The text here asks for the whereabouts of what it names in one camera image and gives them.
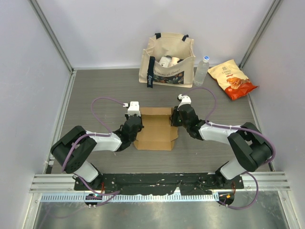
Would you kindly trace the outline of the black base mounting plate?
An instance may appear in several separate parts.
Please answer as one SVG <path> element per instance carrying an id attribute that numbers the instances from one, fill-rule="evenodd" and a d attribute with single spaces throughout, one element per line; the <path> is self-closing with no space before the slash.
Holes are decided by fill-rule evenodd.
<path id="1" fill-rule="evenodd" d="M 120 195 L 172 195 L 178 188 L 185 195 L 211 194 L 216 189 L 243 189 L 241 176 L 226 180 L 214 173 L 108 173 L 88 186 L 100 193 Z"/>

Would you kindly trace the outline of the aluminium frame post right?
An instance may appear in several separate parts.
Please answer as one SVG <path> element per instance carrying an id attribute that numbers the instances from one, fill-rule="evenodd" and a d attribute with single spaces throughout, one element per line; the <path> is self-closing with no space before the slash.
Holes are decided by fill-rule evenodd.
<path id="1" fill-rule="evenodd" d="M 283 2 L 283 0 L 273 0 L 272 1 L 272 4 L 270 5 L 266 15 L 264 16 L 256 34 L 255 34 L 255 36 L 253 37 L 253 39 L 250 43 L 244 57 L 242 58 L 242 60 L 239 64 L 239 68 L 241 70 L 245 67 L 246 63 L 250 59 L 250 57 L 251 57 L 252 53 L 254 52 L 257 44 L 259 43 L 259 41 L 262 38 L 266 29 L 268 28 L 270 22 L 272 21 L 273 17 L 275 16 L 276 12 L 280 8 L 282 2 Z"/>

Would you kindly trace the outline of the beige canvas tote bag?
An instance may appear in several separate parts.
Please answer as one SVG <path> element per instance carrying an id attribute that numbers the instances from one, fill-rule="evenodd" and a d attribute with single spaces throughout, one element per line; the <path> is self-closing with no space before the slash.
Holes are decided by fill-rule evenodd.
<path id="1" fill-rule="evenodd" d="M 191 88 L 195 61 L 193 43 L 189 35 L 156 33 L 142 52 L 139 82 L 148 88 L 157 84 Z"/>

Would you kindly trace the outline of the cassava chips bag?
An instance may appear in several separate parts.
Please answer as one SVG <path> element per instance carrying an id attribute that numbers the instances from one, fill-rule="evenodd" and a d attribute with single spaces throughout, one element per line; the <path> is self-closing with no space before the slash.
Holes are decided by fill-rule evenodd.
<path id="1" fill-rule="evenodd" d="M 208 73 L 215 79 L 231 100 L 237 100 L 256 89 L 250 79 L 240 70 L 234 59 L 214 66 Z"/>

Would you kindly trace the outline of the brown cardboard box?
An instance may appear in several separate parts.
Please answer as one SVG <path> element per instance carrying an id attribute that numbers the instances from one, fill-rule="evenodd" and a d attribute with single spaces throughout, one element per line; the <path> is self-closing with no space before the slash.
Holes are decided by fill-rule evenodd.
<path id="1" fill-rule="evenodd" d="M 178 138 L 178 128 L 171 125 L 170 107 L 141 107 L 143 129 L 134 146 L 138 150 L 171 151 Z"/>

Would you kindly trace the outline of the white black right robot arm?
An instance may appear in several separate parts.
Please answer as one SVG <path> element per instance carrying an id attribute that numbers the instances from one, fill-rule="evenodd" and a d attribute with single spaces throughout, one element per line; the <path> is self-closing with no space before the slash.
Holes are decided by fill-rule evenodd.
<path id="1" fill-rule="evenodd" d="M 199 119 L 190 104 L 175 106 L 172 126 L 182 126 L 194 139 L 216 141 L 230 145 L 235 158 L 215 172 L 215 183 L 210 186 L 227 188 L 234 178 L 245 172 L 254 172 L 275 156 L 275 147 L 250 122 L 242 126 L 218 125 Z"/>

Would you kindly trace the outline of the aluminium front rail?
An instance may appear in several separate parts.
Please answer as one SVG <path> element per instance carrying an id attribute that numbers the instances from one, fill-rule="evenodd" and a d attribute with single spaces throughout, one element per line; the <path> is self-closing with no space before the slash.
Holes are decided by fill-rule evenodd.
<path id="1" fill-rule="evenodd" d="M 84 184 L 77 175 L 35 175 L 31 193 L 91 191 L 121 195 L 171 195 L 180 190 L 183 195 L 206 194 L 212 191 L 290 190 L 284 172 L 254 172 L 239 175 L 219 184 L 213 173 L 104 173 L 97 181 Z"/>

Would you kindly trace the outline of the aluminium frame post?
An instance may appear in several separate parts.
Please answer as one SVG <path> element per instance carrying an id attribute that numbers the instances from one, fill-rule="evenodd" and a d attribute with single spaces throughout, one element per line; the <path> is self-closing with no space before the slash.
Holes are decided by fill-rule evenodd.
<path id="1" fill-rule="evenodd" d="M 280 8 L 282 2 L 283 2 L 283 0 L 273 0 L 272 1 L 272 4 L 270 5 L 266 15 L 264 16 L 256 34 L 255 34 L 255 36 L 253 37 L 253 39 L 250 43 L 244 57 L 242 58 L 242 60 L 239 64 L 239 68 L 241 70 L 245 67 L 246 63 L 250 59 L 250 57 L 251 57 L 252 53 L 254 52 L 257 44 L 259 43 L 259 41 L 262 38 L 266 29 L 268 28 L 270 22 L 272 21 L 273 17 L 275 16 L 276 12 Z"/>
<path id="2" fill-rule="evenodd" d="M 70 61 L 68 60 L 67 55 L 65 54 L 64 49 L 60 45 L 60 42 L 58 38 L 56 37 L 50 23 L 48 22 L 48 19 L 46 18 L 44 12 L 42 11 L 42 8 L 40 7 L 39 3 L 37 0 L 28 0 L 29 4 L 33 8 L 36 16 L 38 17 L 39 21 L 41 22 L 44 30 L 46 31 L 48 37 L 50 38 L 52 44 L 54 45 L 57 53 L 63 60 L 65 66 L 67 67 L 68 71 L 70 73 L 73 73 L 74 68 L 72 67 Z"/>

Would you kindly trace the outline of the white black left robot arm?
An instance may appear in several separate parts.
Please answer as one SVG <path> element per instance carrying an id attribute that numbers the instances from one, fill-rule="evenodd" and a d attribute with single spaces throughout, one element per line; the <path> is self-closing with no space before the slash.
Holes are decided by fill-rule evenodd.
<path id="1" fill-rule="evenodd" d="M 100 171 L 87 158 L 94 151 L 120 152 L 136 140 L 143 129 L 142 118 L 128 116 L 120 128 L 110 134 L 86 131 L 75 126 L 51 147 L 51 154 L 67 174 L 77 175 L 77 181 L 90 190 L 97 190 L 103 182 Z"/>

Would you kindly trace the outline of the aluminium frame post left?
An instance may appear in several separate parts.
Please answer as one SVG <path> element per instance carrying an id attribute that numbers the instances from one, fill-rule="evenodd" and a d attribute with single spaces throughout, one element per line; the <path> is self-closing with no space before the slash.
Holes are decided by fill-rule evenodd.
<path id="1" fill-rule="evenodd" d="M 57 53 L 63 60 L 65 66 L 67 67 L 68 71 L 70 73 L 73 73 L 74 68 L 72 67 L 70 61 L 68 60 L 67 55 L 65 54 L 64 49 L 60 45 L 60 42 L 58 38 L 56 37 L 50 23 L 48 22 L 48 19 L 46 18 L 44 12 L 42 11 L 42 8 L 40 7 L 39 3 L 37 0 L 28 0 L 29 4 L 33 8 L 36 16 L 38 17 L 39 21 L 41 22 L 44 30 L 46 31 L 48 37 L 50 38 L 52 44 L 54 45 Z"/>

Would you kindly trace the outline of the white items inside bag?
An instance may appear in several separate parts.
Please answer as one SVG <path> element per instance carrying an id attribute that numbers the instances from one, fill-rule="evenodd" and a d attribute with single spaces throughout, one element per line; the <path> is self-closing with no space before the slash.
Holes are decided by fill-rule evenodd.
<path id="1" fill-rule="evenodd" d="M 167 56 L 163 56 L 160 60 L 159 60 L 159 64 L 162 67 L 168 68 L 168 67 L 172 67 L 175 66 L 176 64 L 178 64 L 180 61 L 182 61 L 182 59 L 177 58 L 177 57 L 171 57 L 169 55 Z"/>

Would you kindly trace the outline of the clear plastic water bottle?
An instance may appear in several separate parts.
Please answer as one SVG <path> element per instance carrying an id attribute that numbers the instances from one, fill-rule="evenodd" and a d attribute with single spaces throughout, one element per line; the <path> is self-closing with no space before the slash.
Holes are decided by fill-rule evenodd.
<path id="1" fill-rule="evenodd" d="M 193 80 L 195 86 L 201 86 L 203 84 L 210 66 L 209 60 L 209 56 L 204 56 L 204 58 L 198 63 Z"/>

